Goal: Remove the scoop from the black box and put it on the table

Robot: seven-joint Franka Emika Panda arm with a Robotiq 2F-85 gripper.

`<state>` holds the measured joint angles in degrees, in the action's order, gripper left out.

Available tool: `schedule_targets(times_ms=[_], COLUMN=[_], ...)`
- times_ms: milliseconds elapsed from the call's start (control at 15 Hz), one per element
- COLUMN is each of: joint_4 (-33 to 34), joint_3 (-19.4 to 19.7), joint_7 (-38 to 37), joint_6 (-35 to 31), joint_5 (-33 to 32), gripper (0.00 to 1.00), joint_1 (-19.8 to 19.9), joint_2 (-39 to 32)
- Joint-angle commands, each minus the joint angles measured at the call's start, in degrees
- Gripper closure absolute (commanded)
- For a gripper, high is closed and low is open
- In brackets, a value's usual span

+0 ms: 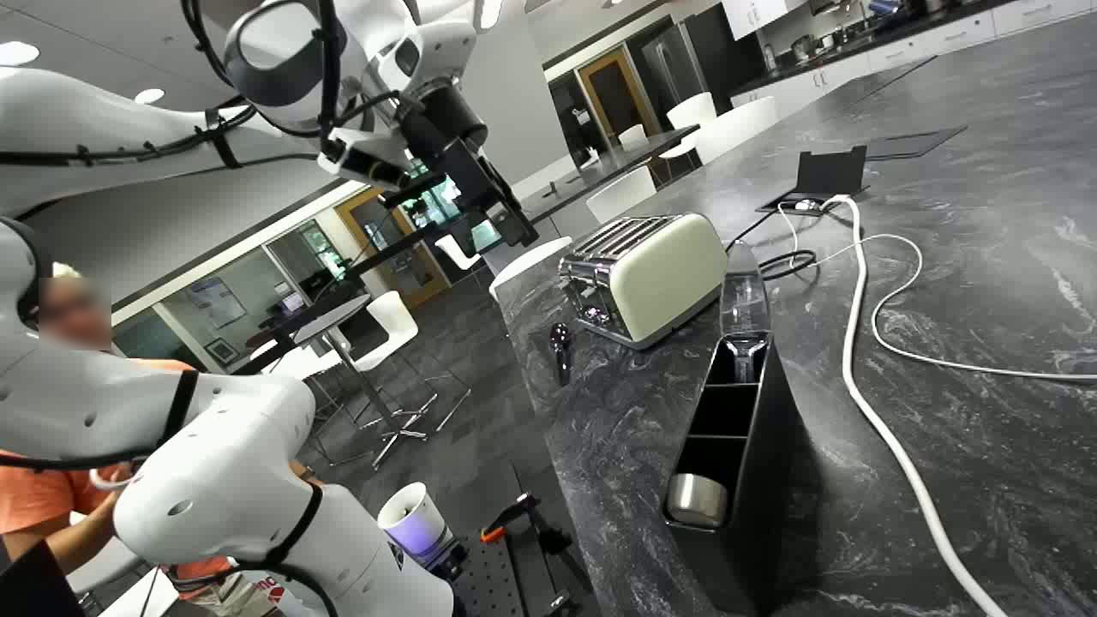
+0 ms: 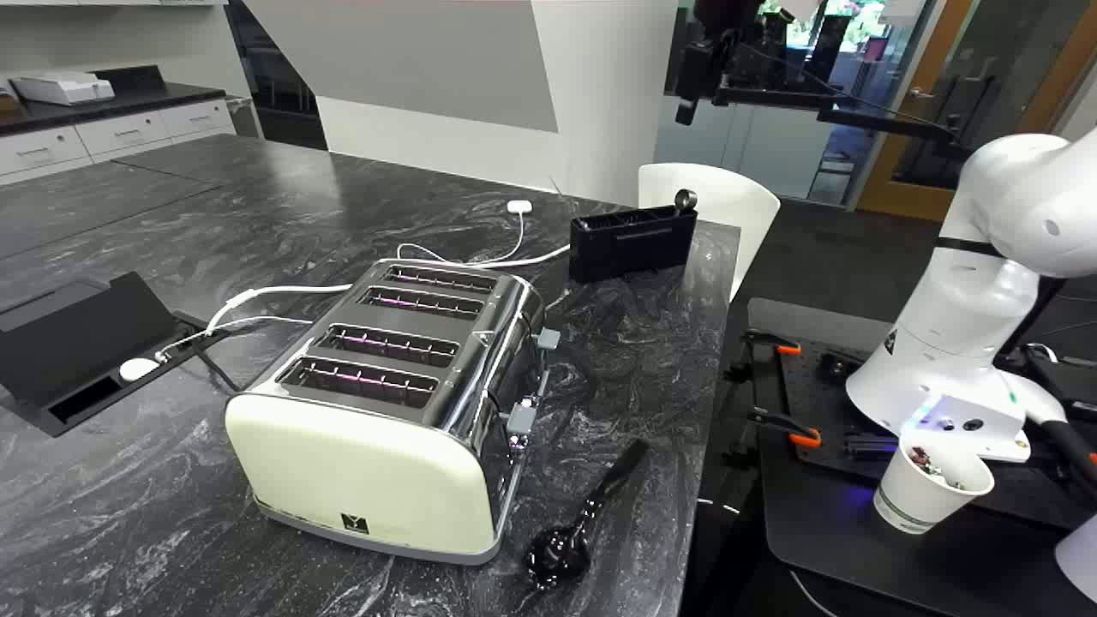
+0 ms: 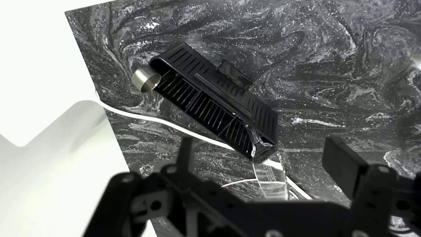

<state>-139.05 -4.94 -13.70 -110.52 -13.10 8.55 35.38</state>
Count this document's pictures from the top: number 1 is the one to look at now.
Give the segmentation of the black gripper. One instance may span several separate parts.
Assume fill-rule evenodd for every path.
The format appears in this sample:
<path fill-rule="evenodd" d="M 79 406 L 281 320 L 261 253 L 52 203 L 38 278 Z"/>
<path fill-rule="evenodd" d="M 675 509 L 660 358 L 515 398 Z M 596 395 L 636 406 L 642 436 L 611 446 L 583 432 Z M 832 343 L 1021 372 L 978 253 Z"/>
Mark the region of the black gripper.
<path fill-rule="evenodd" d="M 522 213 L 522 203 L 506 190 L 498 168 L 479 155 L 487 123 L 471 109 L 454 84 L 437 84 L 426 98 L 406 99 L 397 128 L 410 150 L 430 168 L 458 181 L 458 206 L 463 215 L 463 242 L 472 253 L 494 250 L 501 242 L 533 247 L 538 231 Z"/>

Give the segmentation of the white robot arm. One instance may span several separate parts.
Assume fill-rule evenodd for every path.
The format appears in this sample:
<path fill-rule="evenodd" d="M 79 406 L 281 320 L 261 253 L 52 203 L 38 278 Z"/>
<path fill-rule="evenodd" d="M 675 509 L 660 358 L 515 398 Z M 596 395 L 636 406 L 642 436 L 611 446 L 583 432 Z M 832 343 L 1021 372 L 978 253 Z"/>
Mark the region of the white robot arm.
<path fill-rule="evenodd" d="M 484 159 L 487 128 L 459 99 L 491 0 L 261 0 L 212 74 L 268 123 L 317 144 L 332 172 L 412 191 L 412 164 L 459 184 L 463 203 L 534 237 Z M 135 464 L 114 534 L 151 565 L 229 555 L 311 587 L 331 617 L 454 617 L 458 593 L 378 528 L 341 483 L 292 459 L 317 395 L 279 375 L 159 372 L 109 349 L 52 349 L 43 293 L 52 259 L 20 224 L 0 231 L 0 451 L 11 465 Z"/>

